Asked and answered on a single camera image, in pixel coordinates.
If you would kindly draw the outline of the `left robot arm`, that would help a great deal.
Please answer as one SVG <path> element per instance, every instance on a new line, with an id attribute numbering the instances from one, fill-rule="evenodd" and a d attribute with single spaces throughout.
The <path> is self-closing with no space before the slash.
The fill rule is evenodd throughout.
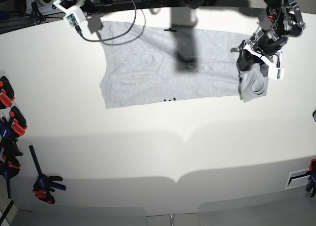
<path id="1" fill-rule="evenodd" d="M 295 0 L 264 0 L 267 5 L 261 30 L 250 39 L 243 40 L 237 48 L 239 58 L 237 68 L 248 71 L 254 64 L 270 66 L 272 57 L 277 56 L 280 67 L 280 50 L 290 37 L 299 37 L 306 25 L 298 3 Z"/>

